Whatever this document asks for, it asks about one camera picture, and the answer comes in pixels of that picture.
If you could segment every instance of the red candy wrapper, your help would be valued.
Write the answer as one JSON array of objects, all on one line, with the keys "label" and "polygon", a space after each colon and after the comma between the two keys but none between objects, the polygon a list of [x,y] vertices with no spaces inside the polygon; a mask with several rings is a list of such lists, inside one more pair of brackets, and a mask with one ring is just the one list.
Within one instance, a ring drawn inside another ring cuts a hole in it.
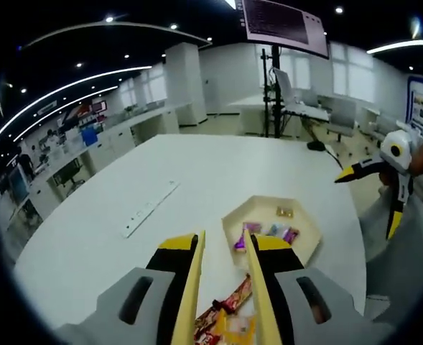
[{"label": "red candy wrapper", "polygon": [[237,287],[237,290],[222,302],[222,304],[224,304],[224,309],[235,313],[249,296],[251,296],[251,293],[251,278],[247,275],[246,279]]},{"label": "red candy wrapper", "polygon": [[213,302],[213,306],[195,319],[194,340],[208,331],[218,320],[219,310],[223,308],[226,313],[235,313],[241,305],[251,296],[251,278],[246,275],[245,280],[237,287],[232,295],[223,302]]},{"label": "red candy wrapper", "polygon": [[205,332],[205,337],[200,341],[196,341],[195,345],[216,345],[219,340],[220,336]]}]

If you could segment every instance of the purple candy wrapper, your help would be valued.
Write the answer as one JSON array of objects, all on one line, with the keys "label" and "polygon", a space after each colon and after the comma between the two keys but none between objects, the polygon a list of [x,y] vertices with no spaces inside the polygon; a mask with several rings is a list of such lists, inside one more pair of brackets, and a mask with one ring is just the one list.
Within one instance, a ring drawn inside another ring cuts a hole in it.
[{"label": "purple candy wrapper", "polygon": [[289,227],[289,229],[285,230],[283,233],[283,240],[291,245],[298,236],[299,230]]},{"label": "purple candy wrapper", "polygon": [[245,233],[245,230],[249,231],[249,234],[255,234],[258,232],[261,232],[262,225],[260,223],[251,223],[251,222],[245,222],[243,223],[243,230],[241,232],[241,236],[238,239],[237,243],[233,245],[233,248],[238,252],[245,252],[245,239],[243,237],[243,234]]}]

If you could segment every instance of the white cabinet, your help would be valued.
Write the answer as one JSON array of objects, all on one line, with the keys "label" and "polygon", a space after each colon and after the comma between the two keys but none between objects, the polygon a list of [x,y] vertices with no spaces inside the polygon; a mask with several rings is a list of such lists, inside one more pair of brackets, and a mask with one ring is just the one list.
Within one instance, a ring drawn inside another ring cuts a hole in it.
[{"label": "white cabinet", "polygon": [[101,171],[116,159],[108,137],[98,137],[98,141],[88,150],[95,172]]},{"label": "white cabinet", "polygon": [[29,190],[29,199],[42,220],[45,220],[60,205],[60,200],[48,183],[34,183]]},{"label": "white cabinet", "polygon": [[135,144],[130,128],[120,129],[111,135],[111,146],[115,158],[122,157],[128,151],[134,149]]}]

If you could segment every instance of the office chair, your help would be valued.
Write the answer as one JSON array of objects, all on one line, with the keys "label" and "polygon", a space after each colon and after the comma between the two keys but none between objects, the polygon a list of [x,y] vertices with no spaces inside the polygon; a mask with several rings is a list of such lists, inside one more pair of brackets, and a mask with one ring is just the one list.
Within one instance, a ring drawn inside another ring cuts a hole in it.
[{"label": "office chair", "polygon": [[398,326],[423,296],[423,202],[415,194],[409,197],[401,225],[386,241],[390,203],[387,188],[359,220],[366,252],[366,293],[389,301],[373,319]]},{"label": "office chair", "polygon": [[78,180],[77,182],[74,181],[74,176],[79,173],[81,167],[82,165],[80,165],[78,159],[75,158],[53,175],[53,179],[57,185],[65,187],[65,184],[69,181],[73,184],[71,189],[66,193],[66,197],[70,196],[75,190],[77,190],[77,188],[85,183],[84,180]]},{"label": "office chair", "polygon": [[353,136],[355,128],[356,104],[352,101],[335,100],[334,109],[331,113],[330,122],[326,125],[327,133],[336,133],[337,142],[341,142],[342,136]]}]

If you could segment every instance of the white pillar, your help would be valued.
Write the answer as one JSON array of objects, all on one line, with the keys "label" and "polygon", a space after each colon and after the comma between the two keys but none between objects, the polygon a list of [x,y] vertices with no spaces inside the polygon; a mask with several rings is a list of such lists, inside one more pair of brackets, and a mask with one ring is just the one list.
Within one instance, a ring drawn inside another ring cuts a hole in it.
[{"label": "white pillar", "polygon": [[190,107],[177,110],[179,125],[197,125],[205,121],[207,117],[197,46],[180,43],[165,54],[167,105],[191,104]]}]

